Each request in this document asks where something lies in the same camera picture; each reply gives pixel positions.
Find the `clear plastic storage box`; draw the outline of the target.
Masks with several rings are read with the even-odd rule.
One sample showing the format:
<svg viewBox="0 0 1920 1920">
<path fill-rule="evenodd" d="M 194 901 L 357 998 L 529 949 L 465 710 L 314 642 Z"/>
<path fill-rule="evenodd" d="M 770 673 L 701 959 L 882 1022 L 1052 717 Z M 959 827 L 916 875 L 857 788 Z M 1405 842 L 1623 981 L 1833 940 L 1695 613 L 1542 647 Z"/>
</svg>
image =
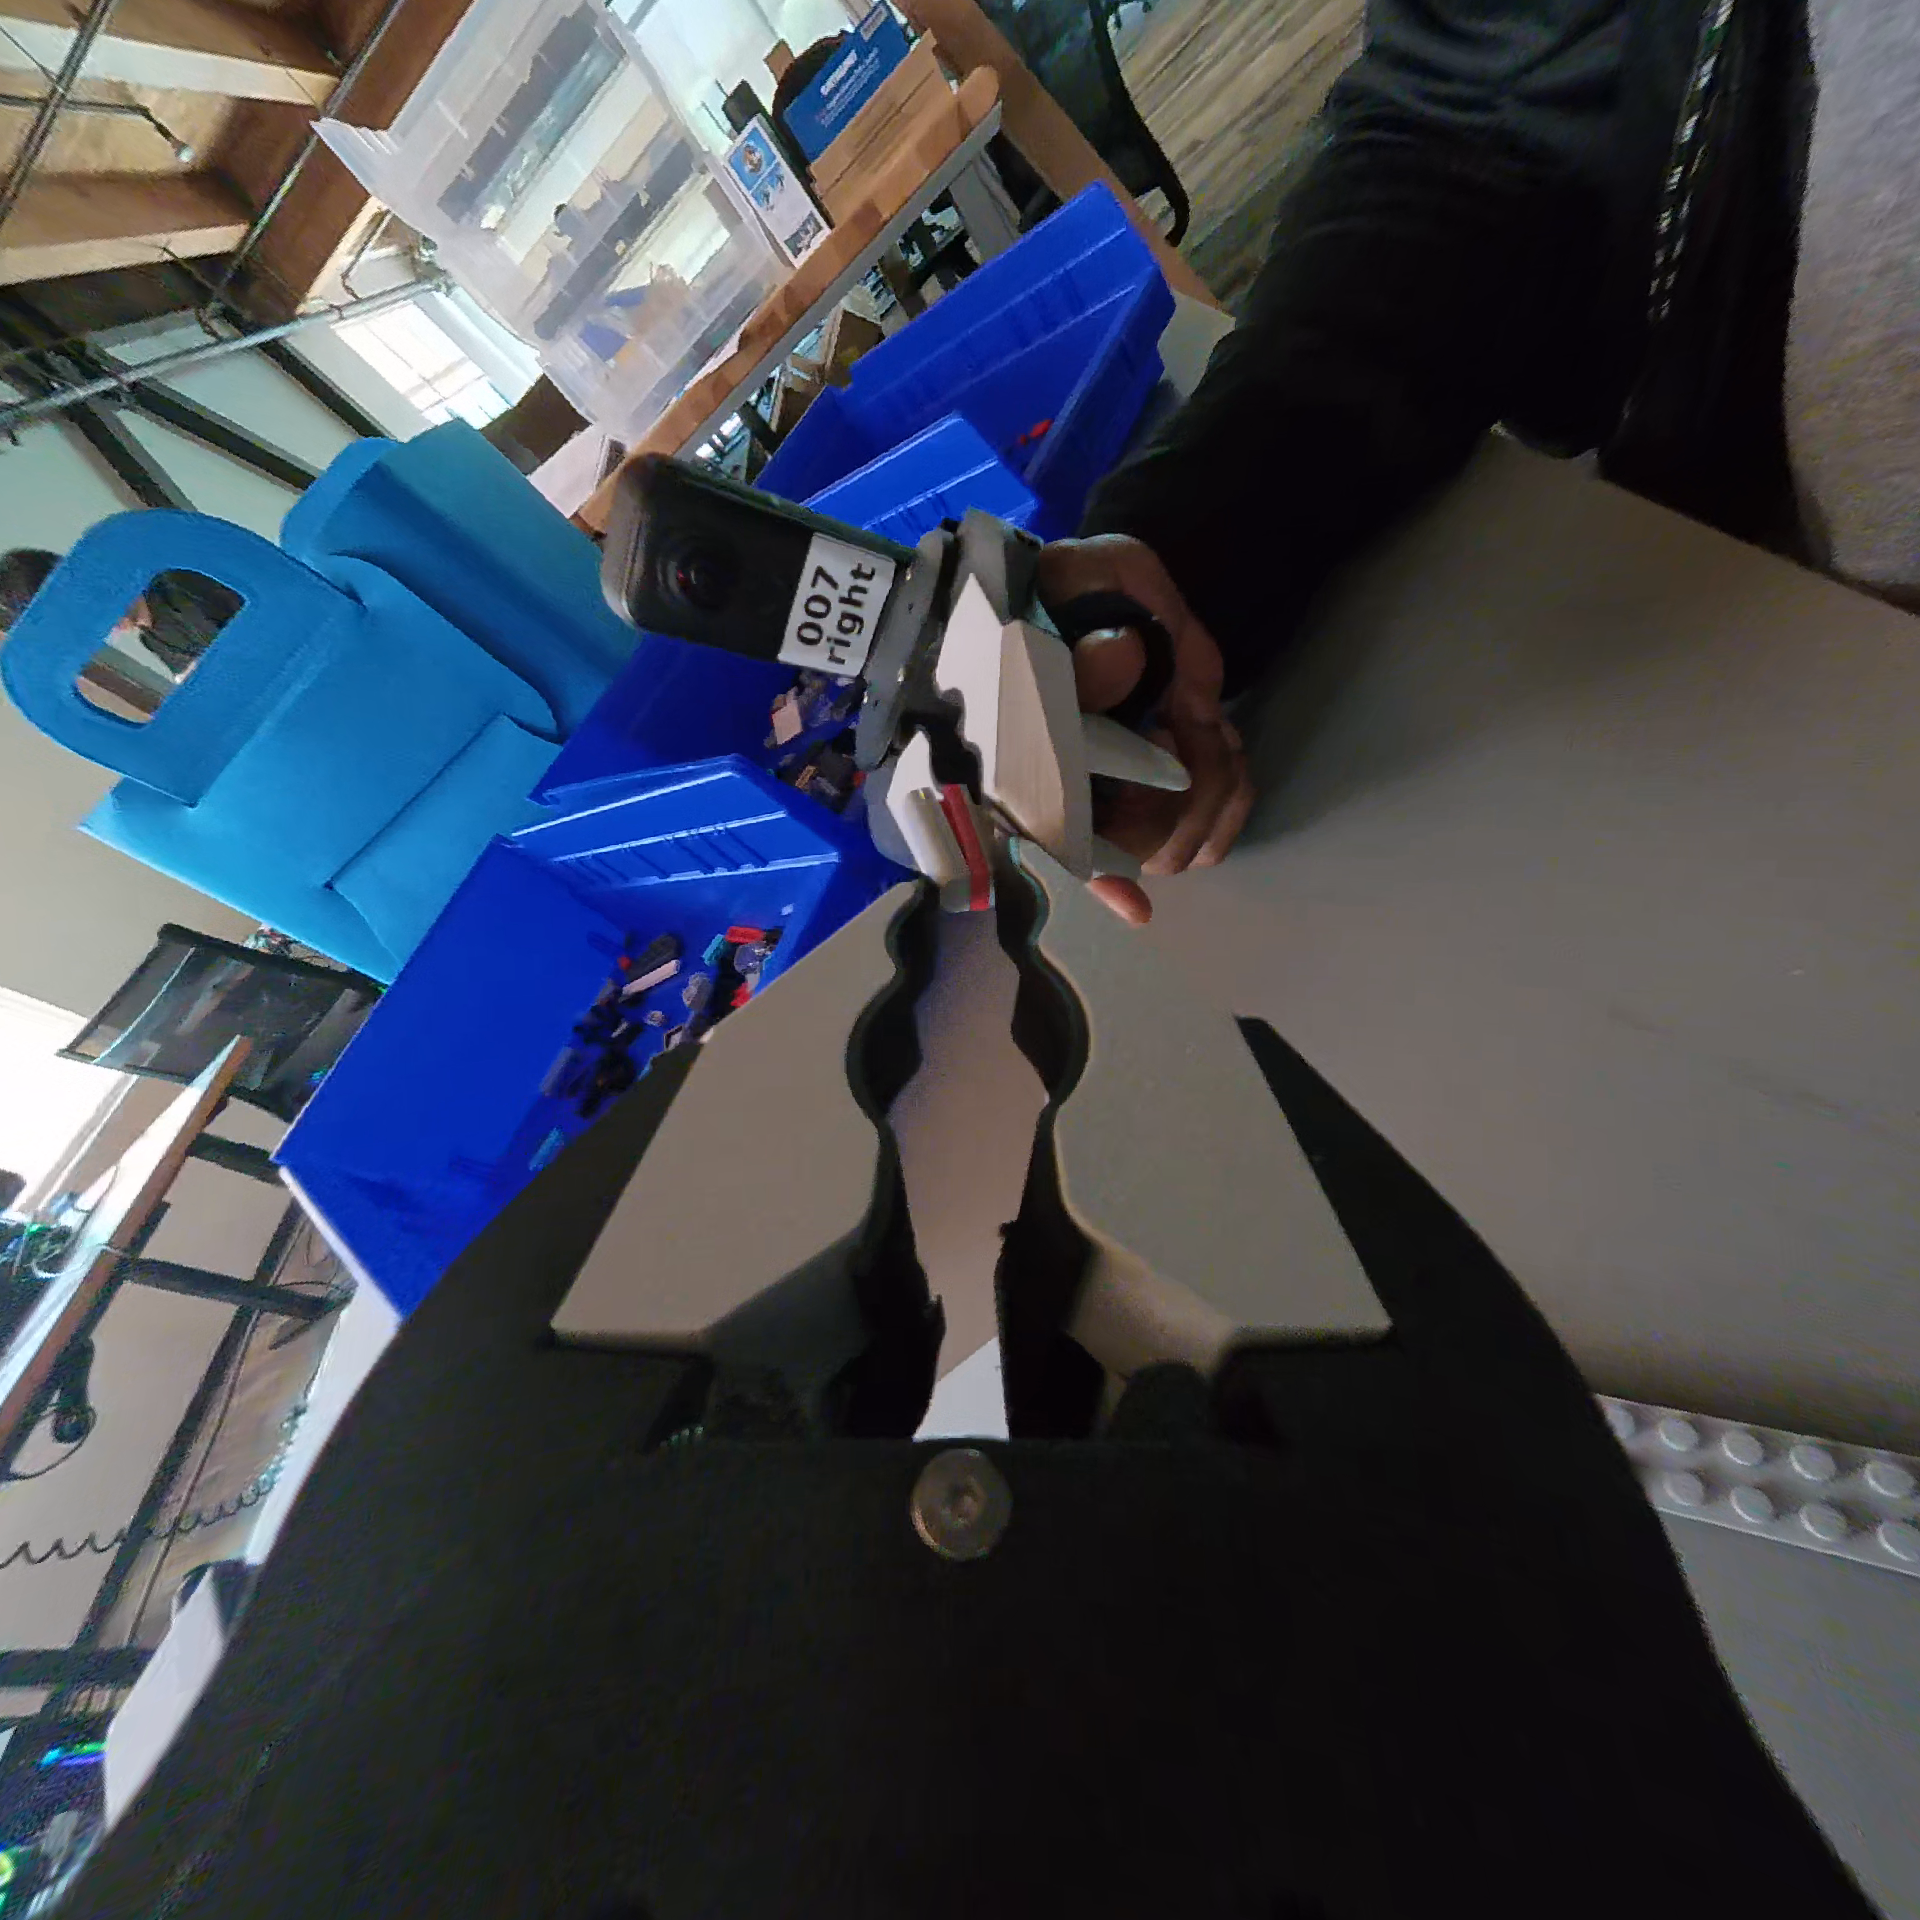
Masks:
<svg viewBox="0 0 1920 1920">
<path fill-rule="evenodd" d="M 791 273 L 608 4 L 468 4 L 386 127 L 318 132 L 616 441 L 642 441 Z"/>
</svg>

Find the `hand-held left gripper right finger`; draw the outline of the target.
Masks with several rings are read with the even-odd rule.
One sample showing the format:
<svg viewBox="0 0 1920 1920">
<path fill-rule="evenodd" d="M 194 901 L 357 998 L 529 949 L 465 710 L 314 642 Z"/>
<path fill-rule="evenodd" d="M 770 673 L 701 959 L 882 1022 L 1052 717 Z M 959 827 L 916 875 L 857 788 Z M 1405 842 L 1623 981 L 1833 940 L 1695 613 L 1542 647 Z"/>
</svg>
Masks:
<svg viewBox="0 0 1920 1920">
<path fill-rule="evenodd" d="M 1007 871 L 1041 1081 L 997 1263 L 1010 1427 L 1098 1427 L 1141 1371 L 1370 1347 L 1391 1318 L 1240 1022 L 1066 871 Z"/>
</svg>

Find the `grey red brick assembly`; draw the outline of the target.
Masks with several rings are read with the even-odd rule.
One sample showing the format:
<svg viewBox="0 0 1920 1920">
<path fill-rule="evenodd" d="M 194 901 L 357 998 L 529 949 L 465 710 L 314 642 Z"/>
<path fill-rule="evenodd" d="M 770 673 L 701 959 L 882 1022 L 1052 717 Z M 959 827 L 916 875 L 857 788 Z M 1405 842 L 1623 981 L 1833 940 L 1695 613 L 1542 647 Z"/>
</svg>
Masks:
<svg viewBox="0 0 1920 1920">
<path fill-rule="evenodd" d="M 961 785 L 921 787 L 912 804 L 924 833 L 924 874 L 949 915 L 993 905 L 991 827 Z"/>
</svg>

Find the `dark blue box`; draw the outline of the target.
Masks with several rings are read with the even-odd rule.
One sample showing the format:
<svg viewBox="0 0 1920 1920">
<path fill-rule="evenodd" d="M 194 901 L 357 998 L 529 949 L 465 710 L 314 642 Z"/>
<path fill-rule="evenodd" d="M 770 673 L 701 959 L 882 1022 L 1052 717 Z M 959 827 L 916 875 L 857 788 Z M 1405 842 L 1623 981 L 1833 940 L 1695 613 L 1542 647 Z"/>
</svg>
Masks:
<svg viewBox="0 0 1920 1920">
<path fill-rule="evenodd" d="M 774 84 L 774 122 L 805 162 L 824 156 L 910 53 L 903 20 L 878 3 L 854 26 L 796 55 Z"/>
</svg>

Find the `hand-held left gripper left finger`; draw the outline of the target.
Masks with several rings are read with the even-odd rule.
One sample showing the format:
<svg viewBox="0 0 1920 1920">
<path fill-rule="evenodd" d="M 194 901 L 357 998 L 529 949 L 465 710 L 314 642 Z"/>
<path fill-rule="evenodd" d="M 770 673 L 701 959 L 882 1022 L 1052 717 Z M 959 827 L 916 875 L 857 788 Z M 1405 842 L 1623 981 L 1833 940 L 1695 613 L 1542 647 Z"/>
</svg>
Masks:
<svg viewBox="0 0 1920 1920">
<path fill-rule="evenodd" d="M 933 1365 L 893 1107 L 940 905 L 892 886 L 695 1047 L 551 1329 L 722 1365 Z"/>
</svg>

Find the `blue storage bin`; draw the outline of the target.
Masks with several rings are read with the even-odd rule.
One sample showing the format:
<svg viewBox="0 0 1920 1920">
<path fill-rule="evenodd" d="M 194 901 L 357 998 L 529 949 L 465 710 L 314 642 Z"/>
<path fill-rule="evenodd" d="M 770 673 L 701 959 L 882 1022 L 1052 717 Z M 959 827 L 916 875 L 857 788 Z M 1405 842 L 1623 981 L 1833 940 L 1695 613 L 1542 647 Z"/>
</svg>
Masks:
<svg viewBox="0 0 1920 1920">
<path fill-rule="evenodd" d="M 417 1308 L 623 1098 L 592 1119 L 538 1098 L 623 942 L 676 932 L 695 954 L 733 921 L 782 925 L 753 1001 L 903 879 L 858 802 L 831 814 L 748 758 L 716 757 L 576 785 L 497 837 L 277 1151 L 352 1274 L 396 1313 Z"/>
<path fill-rule="evenodd" d="M 961 417 L 945 417 L 876 462 L 805 495 L 805 503 L 903 543 L 965 509 L 993 511 L 1039 534 L 1039 493 Z M 534 788 L 542 804 L 561 791 L 637 770 L 736 754 L 770 766 L 776 694 L 796 673 L 682 641 L 645 635 Z"/>
<path fill-rule="evenodd" d="M 759 490 L 805 505 L 945 417 L 966 418 L 1066 537 L 1160 383 L 1172 294 L 1103 186 L 972 273 L 805 412 Z"/>
</svg>

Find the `grey desk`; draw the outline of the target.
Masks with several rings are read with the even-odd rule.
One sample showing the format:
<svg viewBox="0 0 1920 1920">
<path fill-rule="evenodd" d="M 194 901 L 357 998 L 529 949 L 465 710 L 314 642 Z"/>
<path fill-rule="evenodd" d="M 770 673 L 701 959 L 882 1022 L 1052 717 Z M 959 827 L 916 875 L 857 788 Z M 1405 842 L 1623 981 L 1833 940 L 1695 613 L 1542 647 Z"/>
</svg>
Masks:
<svg viewBox="0 0 1920 1920">
<path fill-rule="evenodd" d="M 1597 1406 L 1916 1455 L 1912 620 L 1492 441 L 1252 721 L 1146 935 L 1391 1332 L 1010 1427 L 1044 1092 L 942 915 L 936 1361 L 552 1335 L 662 1061 L 400 1325 L 64 1914 L 1916 1916 L 1916 1577 L 1663 1518 Z"/>
</svg>

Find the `black mesh chair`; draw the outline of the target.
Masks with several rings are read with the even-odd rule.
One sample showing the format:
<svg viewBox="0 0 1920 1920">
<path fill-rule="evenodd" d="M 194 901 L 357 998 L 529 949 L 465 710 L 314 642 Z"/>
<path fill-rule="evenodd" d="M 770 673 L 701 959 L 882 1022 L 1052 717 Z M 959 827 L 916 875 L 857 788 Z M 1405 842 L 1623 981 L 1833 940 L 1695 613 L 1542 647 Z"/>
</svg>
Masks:
<svg viewBox="0 0 1920 1920">
<path fill-rule="evenodd" d="M 1168 205 L 1168 226 L 1164 238 L 1168 247 L 1176 251 L 1189 234 L 1191 201 L 1170 156 L 1146 125 L 1134 92 L 1120 71 L 1120 60 L 1113 45 L 1113 15 L 1117 11 L 1120 4 L 1088 3 L 1088 41 L 1093 60 L 1098 71 L 1110 118 L 1120 130 L 1120 147 L 1135 162 L 1130 174 L 1117 171 L 1116 177 L 1129 188 L 1129 193 L 1144 190 L 1164 196 Z"/>
</svg>

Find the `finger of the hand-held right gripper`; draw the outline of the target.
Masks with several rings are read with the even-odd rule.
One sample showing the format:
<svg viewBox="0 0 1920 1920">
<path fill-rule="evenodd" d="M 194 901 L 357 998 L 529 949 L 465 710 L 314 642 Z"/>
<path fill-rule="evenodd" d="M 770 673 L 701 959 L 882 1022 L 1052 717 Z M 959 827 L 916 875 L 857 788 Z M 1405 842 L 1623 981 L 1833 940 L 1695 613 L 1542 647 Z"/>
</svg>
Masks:
<svg viewBox="0 0 1920 1920">
<path fill-rule="evenodd" d="M 878 850 L 916 874 L 945 871 L 943 791 L 927 737 L 910 737 L 878 767 Z"/>
<path fill-rule="evenodd" d="M 977 791 L 1005 827 L 1074 877 L 1093 877 L 1093 788 L 1072 647 L 1049 625 L 998 614 L 965 578 L 933 657 L 933 686 L 958 716 Z"/>
</svg>

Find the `person's torso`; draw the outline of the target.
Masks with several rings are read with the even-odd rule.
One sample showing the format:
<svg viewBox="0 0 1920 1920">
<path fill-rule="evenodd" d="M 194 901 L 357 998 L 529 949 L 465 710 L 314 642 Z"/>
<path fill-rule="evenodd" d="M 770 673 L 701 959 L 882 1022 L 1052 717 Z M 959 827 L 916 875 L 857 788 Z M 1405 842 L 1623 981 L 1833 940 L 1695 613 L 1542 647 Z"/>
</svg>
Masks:
<svg viewBox="0 0 1920 1920">
<path fill-rule="evenodd" d="M 1918 4 L 1663 4 L 1642 357 L 1605 474 L 1918 602 Z"/>
</svg>

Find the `long grey studded plate assembly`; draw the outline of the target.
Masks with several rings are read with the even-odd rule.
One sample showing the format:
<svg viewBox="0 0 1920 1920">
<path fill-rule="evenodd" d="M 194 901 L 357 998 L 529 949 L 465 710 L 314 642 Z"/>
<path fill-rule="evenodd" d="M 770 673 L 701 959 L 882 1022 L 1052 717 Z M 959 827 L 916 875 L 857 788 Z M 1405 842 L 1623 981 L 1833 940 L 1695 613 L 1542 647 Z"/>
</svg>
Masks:
<svg viewBox="0 0 1920 1920">
<path fill-rule="evenodd" d="M 1918 1577 L 1916 1455 L 1632 1398 L 1597 1406 L 1663 1518 Z"/>
</svg>

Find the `person's right forearm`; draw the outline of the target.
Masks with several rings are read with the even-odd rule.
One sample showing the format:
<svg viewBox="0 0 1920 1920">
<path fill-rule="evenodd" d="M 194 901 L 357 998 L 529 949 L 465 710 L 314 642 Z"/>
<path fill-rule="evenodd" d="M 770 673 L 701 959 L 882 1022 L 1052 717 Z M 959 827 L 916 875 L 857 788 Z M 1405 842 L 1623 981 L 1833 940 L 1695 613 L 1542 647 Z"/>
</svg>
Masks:
<svg viewBox="0 0 1920 1920">
<path fill-rule="evenodd" d="M 1496 428 L 1608 478 L 1686 62 L 1663 4 L 1702 3 L 1365 10 L 1234 331 L 1088 509 L 1224 650 L 1281 635 Z"/>
</svg>

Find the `small printed box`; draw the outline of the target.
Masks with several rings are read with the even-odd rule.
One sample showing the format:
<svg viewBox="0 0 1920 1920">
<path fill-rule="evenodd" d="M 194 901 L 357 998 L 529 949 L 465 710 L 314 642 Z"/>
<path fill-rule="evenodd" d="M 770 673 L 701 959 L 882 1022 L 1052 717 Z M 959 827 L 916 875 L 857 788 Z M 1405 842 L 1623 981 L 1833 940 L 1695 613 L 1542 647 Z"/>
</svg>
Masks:
<svg viewBox="0 0 1920 1920">
<path fill-rule="evenodd" d="M 764 114 L 733 132 L 727 147 L 727 174 L 791 269 L 828 238 L 828 217 Z"/>
</svg>

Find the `light wooden desk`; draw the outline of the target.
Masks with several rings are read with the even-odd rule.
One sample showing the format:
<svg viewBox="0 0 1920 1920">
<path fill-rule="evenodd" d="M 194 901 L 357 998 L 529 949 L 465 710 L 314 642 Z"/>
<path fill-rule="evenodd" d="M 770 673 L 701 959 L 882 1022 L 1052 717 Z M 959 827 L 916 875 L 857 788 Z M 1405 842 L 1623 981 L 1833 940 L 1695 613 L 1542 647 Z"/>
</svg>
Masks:
<svg viewBox="0 0 1920 1920">
<path fill-rule="evenodd" d="M 13 1476 L 21 1450 L 54 1403 L 54 1377 L 64 1370 L 69 1353 L 92 1338 L 124 1285 L 265 1313 L 298 1329 L 320 1321 L 332 1309 L 332 1302 L 320 1294 L 272 1279 L 278 1255 L 286 1252 L 303 1225 L 297 1203 L 289 1203 L 282 1212 L 254 1279 L 160 1259 L 146 1251 L 169 1193 L 190 1161 L 237 1170 L 274 1189 L 278 1198 L 289 1195 L 265 1150 L 230 1143 L 207 1131 L 228 1107 L 234 1081 L 249 1061 L 249 1041 L 226 1043 L 173 1105 L 133 1141 L 108 1178 L 103 1203 L 86 1215 L 64 1263 L 41 1290 L 36 1305 L 24 1313 L 1 1357 L 5 1478 Z"/>
</svg>

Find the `person's right hand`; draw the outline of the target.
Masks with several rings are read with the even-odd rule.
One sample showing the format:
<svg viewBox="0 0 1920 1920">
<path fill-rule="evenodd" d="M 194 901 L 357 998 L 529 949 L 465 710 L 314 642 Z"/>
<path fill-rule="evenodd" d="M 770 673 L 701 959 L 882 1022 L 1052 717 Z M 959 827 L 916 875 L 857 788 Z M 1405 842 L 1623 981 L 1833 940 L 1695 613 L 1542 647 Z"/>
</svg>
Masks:
<svg viewBox="0 0 1920 1920">
<path fill-rule="evenodd" d="M 1038 585 L 1052 614 L 1089 595 L 1117 595 L 1168 635 L 1170 675 L 1144 737 L 1185 767 L 1189 785 L 1183 791 L 1113 780 L 1093 787 L 1094 834 L 1134 860 L 1135 871 L 1094 875 L 1089 891 L 1120 919 L 1143 925 L 1153 911 L 1143 879 L 1217 863 L 1256 798 L 1224 706 L 1224 663 L 1164 562 L 1137 539 L 1097 534 L 1049 543 Z"/>
</svg>

